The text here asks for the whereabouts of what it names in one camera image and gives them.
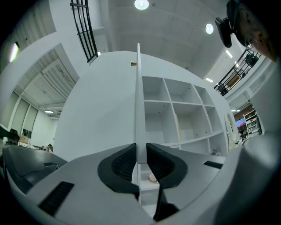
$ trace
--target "black metal railing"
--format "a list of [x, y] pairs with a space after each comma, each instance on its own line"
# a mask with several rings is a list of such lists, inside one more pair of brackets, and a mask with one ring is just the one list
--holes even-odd
[[76, 3], [71, 0], [70, 6], [72, 7], [75, 25], [77, 28], [78, 36], [87, 57], [87, 62], [90, 62], [93, 58], [98, 57], [97, 46], [95, 43], [91, 20], [89, 16], [88, 0], [76, 0]]
[[258, 62], [261, 54], [251, 52], [246, 49], [236, 64], [224, 76], [224, 78], [214, 87], [222, 96], [234, 88]]

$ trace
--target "white ceiling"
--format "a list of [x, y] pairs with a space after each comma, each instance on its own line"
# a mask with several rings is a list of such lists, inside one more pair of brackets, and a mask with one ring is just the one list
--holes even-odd
[[[134, 0], [110, 0], [114, 8], [112, 32], [119, 50], [136, 51], [165, 59], [204, 78], [217, 61], [223, 43], [215, 18], [226, 15], [228, 0], [149, 0], [138, 10]], [[214, 26], [213, 34], [205, 31]]]

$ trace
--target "window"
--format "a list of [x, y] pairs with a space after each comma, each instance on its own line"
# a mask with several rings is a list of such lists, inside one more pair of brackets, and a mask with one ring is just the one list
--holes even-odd
[[13, 113], [14, 106], [15, 106], [17, 100], [18, 100], [18, 96], [13, 92], [6, 105], [6, 108], [4, 110], [4, 115], [2, 118], [2, 125], [5, 126], [6, 128], [9, 127], [10, 118]]

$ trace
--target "white shelf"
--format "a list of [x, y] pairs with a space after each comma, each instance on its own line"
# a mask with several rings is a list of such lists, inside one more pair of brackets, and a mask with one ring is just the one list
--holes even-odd
[[214, 105], [206, 105], [204, 104], [205, 107], [210, 107], [210, 108], [214, 108], [215, 106]]
[[218, 149], [222, 156], [227, 156], [228, 152], [226, 149], [224, 133], [220, 133], [212, 137], [209, 137], [209, 142], [210, 142], [210, 153], [213, 151], [213, 149]]
[[246, 124], [248, 125], [248, 124], [251, 124], [253, 122], [256, 122], [256, 119], [254, 119], [253, 121], [249, 121], [249, 123], [246, 122]]
[[179, 145], [179, 143], [178, 142], [176, 142], [176, 143], [164, 143], [164, 144], [161, 144], [161, 145], [163, 145], [163, 146], [167, 146], [167, 147], [174, 147], [174, 146], [176, 146], [176, 145]]
[[251, 119], [251, 118], [253, 118], [254, 116], [257, 116], [257, 114], [255, 114], [255, 115], [253, 115], [253, 116], [247, 118], [246, 121], [249, 120], [249, 119]]
[[247, 113], [246, 115], [249, 115], [249, 114], [251, 114], [252, 112], [254, 112], [255, 111], [255, 109], [253, 110], [253, 111], [250, 111], [249, 113]]
[[142, 81], [145, 100], [169, 101], [163, 78], [143, 76]]
[[200, 141], [191, 142], [181, 145], [181, 150], [187, 152], [194, 152], [199, 154], [210, 154], [208, 139], [204, 138]]
[[148, 143], [178, 142], [173, 110], [167, 102], [144, 102], [145, 128]]
[[155, 184], [152, 183], [148, 177], [146, 180], [141, 180], [140, 181], [140, 190], [143, 191], [150, 191], [150, 190], [155, 190], [155, 189], [159, 189], [160, 184]]
[[211, 134], [203, 106], [173, 103], [180, 133], [180, 141], [201, 138]]
[[211, 97], [209, 96], [206, 89], [204, 89], [203, 87], [198, 87], [198, 86], [195, 86], [195, 88], [196, 88], [198, 94], [200, 95], [200, 98], [204, 105], [214, 106], [214, 103], [211, 100]]
[[183, 141], [183, 142], [180, 142], [178, 144], [184, 145], [184, 144], [189, 144], [189, 143], [192, 143], [192, 142], [197, 142], [197, 141], [200, 141], [200, 140], [203, 140], [203, 139], [206, 139], [206, 138], [216, 136], [216, 135], [221, 134], [221, 133], [223, 133], [223, 131], [217, 131], [215, 133], [212, 133], [211, 135], [208, 135], [208, 136], [205, 136], [205, 137], [202, 137], [202, 138], [195, 138], [195, 139], [191, 139], [191, 140], [188, 140], [188, 141]]
[[222, 130], [221, 121], [215, 107], [205, 106], [213, 132]]
[[200, 104], [200, 99], [190, 83], [170, 79], [165, 79], [165, 82], [173, 102]]

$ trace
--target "ceiling light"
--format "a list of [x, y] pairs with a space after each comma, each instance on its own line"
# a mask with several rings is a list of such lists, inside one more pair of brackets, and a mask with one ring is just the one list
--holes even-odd
[[228, 50], [226, 50], [225, 52], [230, 56], [230, 58], [232, 58], [232, 54], [230, 54]]
[[14, 43], [12, 53], [11, 53], [11, 57], [10, 57], [10, 62], [13, 61], [16, 58], [17, 53], [18, 53], [18, 46], [17, 46], [16, 43]]
[[147, 0], [136, 0], [135, 7], [140, 10], [147, 9], [149, 6], [149, 2]]
[[206, 80], [211, 82], [211, 83], [213, 82], [213, 80], [209, 79], [208, 77], [206, 78]]
[[206, 32], [207, 32], [208, 34], [211, 34], [211, 33], [213, 33], [213, 31], [214, 31], [214, 27], [212, 26], [212, 24], [208, 23], [208, 24], [206, 25]]

